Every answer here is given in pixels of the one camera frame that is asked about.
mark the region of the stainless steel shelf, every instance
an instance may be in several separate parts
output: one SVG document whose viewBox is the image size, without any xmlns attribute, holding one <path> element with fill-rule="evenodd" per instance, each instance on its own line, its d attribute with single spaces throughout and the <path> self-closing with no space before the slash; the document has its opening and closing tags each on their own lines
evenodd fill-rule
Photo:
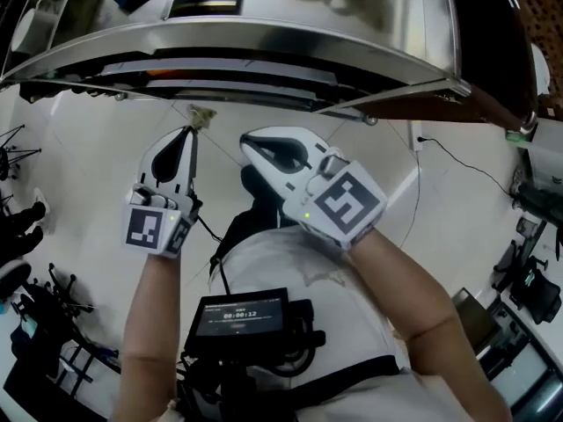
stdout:
<svg viewBox="0 0 563 422">
<path fill-rule="evenodd" d="M 238 16 L 160 20 L 170 0 L 125 16 L 99 0 L 86 35 L 2 76 L 26 80 L 107 55 L 182 47 L 243 48 L 336 62 L 420 84 L 458 76 L 452 0 L 243 0 Z"/>
</svg>

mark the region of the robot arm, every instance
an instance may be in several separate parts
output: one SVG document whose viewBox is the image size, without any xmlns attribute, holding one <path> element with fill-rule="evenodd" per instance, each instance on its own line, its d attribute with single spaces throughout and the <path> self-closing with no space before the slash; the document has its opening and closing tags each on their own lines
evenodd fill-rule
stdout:
<svg viewBox="0 0 563 422">
<path fill-rule="evenodd" d="M 268 127 L 243 135 L 243 153 L 285 201 L 283 213 L 349 250 L 381 218 L 387 198 L 357 162 L 301 127 Z"/>
<path fill-rule="evenodd" d="M 201 207 L 193 189 L 196 162 L 197 134 L 191 127 L 172 131 L 145 153 L 123 215 L 127 247 L 179 255 Z"/>
</svg>

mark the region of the forearm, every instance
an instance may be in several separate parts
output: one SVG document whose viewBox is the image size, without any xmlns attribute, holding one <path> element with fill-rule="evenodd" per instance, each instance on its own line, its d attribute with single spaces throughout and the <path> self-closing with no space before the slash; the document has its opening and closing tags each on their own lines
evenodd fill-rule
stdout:
<svg viewBox="0 0 563 422">
<path fill-rule="evenodd" d="M 179 258 L 147 257 L 125 327 L 125 356 L 176 364 L 179 347 L 179 265 Z"/>
<path fill-rule="evenodd" d="M 509 421 L 510 412 L 475 359 L 443 287 L 375 230 L 350 256 L 380 310 L 406 341 L 413 370 L 440 375 L 474 420 Z"/>
<path fill-rule="evenodd" d="M 350 257 L 380 310 L 405 341 L 457 318 L 443 287 L 376 230 L 352 248 Z"/>
</svg>

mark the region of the black strap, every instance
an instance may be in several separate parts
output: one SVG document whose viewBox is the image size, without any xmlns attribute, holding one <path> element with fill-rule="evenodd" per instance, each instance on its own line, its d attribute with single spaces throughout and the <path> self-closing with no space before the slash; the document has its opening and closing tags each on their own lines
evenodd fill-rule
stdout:
<svg viewBox="0 0 563 422">
<path fill-rule="evenodd" d="M 563 244 L 563 230 L 561 227 L 557 228 L 557 235 L 555 237 L 555 258 L 559 261 L 559 246 Z"/>
<path fill-rule="evenodd" d="M 381 356 L 333 372 L 297 388 L 272 393 L 271 396 L 268 396 L 268 400 L 273 398 L 274 401 L 270 400 L 271 404 L 276 404 L 276 406 L 283 404 L 282 407 L 285 406 L 288 410 L 299 411 L 302 408 L 330 400 L 346 389 L 369 378 L 397 374 L 398 367 L 395 357 L 392 355 Z"/>
</svg>

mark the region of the tiled floor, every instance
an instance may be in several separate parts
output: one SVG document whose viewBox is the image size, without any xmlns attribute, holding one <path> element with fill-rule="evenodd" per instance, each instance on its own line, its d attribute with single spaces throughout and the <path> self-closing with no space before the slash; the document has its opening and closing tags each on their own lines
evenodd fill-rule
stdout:
<svg viewBox="0 0 563 422">
<path fill-rule="evenodd" d="M 187 102 L 123 101 L 66 92 L 29 105 L 0 94 L 0 126 L 26 124 L 18 145 L 43 149 L 22 169 L 13 186 L 12 208 L 28 206 L 38 186 L 53 207 L 54 233 L 27 256 L 44 280 L 48 263 L 78 277 L 96 306 L 84 328 L 99 342 L 119 346 L 144 257 L 121 248 L 121 210 L 143 152 L 160 136 L 187 124 Z M 195 190 L 204 202 L 202 218 L 220 236 L 232 218 L 251 205 L 239 181 L 244 156 L 239 136 L 270 125 L 308 127 L 348 158 L 358 159 L 394 203 L 378 228 L 401 244 L 417 197 L 416 160 L 407 147 L 406 123 L 381 120 L 375 127 L 325 116 L 257 106 L 209 103 L 218 111 L 200 137 Z M 503 130 L 480 124 L 424 122 L 459 159 L 487 170 L 508 186 L 515 151 Z M 508 245 L 519 214 L 487 177 L 456 164 L 434 143 L 420 153 L 420 204 L 404 250 L 450 293 L 483 287 Z M 398 190 L 406 186 L 398 196 Z M 200 226 L 183 250 L 182 330 L 189 329 L 199 297 L 207 290 L 208 259 L 216 243 Z"/>
</svg>

